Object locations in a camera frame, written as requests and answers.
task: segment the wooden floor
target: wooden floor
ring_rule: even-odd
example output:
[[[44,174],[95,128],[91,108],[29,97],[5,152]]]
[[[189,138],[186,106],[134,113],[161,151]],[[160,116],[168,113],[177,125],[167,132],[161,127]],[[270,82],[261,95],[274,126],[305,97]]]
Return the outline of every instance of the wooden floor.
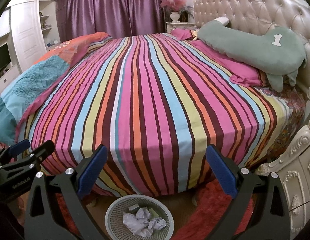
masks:
[[[195,211],[196,206],[192,204],[194,191],[178,193],[176,195],[162,196],[157,199],[161,201],[172,213],[174,218],[174,233],[186,224],[190,215]],[[105,214],[108,207],[116,200],[115,197],[98,197],[95,207],[87,207],[101,230],[109,237],[105,228]]]

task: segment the white plastic basket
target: white plastic basket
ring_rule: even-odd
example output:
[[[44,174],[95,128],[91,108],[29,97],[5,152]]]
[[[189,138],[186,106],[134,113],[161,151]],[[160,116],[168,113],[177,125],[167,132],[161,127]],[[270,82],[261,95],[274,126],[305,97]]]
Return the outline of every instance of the white plastic basket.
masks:
[[[123,224],[123,214],[129,213],[128,208],[135,204],[139,204],[140,207],[153,208],[166,221],[166,227],[162,230],[154,230],[152,236],[148,238],[134,236]],[[174,220],[168,208],[158,200],[144,195],[128,195],[119,198],[108,208],[105,226],[113,240],[169,240],[173,235]]]

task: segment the white vase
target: white vase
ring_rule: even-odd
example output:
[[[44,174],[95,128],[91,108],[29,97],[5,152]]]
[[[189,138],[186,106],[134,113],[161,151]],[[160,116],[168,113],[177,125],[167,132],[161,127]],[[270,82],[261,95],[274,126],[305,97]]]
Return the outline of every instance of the white vase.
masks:
[[[181,17],[179,12],[172,12],[170,15],[171,19],[173,20],[172,23],[178,23],[178,19]]]

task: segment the basket rim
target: basket rim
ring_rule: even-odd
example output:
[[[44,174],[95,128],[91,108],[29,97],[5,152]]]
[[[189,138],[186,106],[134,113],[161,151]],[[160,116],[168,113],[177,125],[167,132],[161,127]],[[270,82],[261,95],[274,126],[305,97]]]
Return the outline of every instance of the basket rim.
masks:
[[[139,195],[139,194],[127,195],[127,196],[121,197],[121,198],[115,200],[115,201],[109,206],[109,208],[107,209],[106,215],[105,215],[105,227],[106,227],[106,230],[107,230],[108,234],[110,235],[110,237],[111,237],[113,240],[119,240],[119,239],[114,235],[114,233],[112,232],[110,226],[108,225],[108,217],[110,216],[111,210],[112,210],[119,202],[122,202],[123,200],[130,199],[130,198],[143,198],[143,199],[150,200],[150,201],[154,202],[155,204],[159,205],[159,206],[165,211],[165,213],[167,214],[167,217],[168,217],[168,219],[169,219],[169,230],[168,230],[167,236],[165,237],[164,240],[169,240],[169,239],[172,237],[173,232],[174,232],[174,219],[173,219],[173,216],[172,216],[171,212],[170,212],[170,211],[168,210],[168,208],[167,208],[162,202],[160,202],[159,200],[157,200],[157,199],[155,199],[155,198],[152,198],[152,197],[149,197],[149,196]]]

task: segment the pink flower arrangement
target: pink flower arrangement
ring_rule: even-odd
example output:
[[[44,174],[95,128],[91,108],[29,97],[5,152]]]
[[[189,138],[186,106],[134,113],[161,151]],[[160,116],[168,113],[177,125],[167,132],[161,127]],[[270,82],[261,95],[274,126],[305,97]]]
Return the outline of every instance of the pink flower arrangement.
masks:
[[[171,9],[173,12],[178,12],[186,5],[186,0],[161,0],[161,7]]]

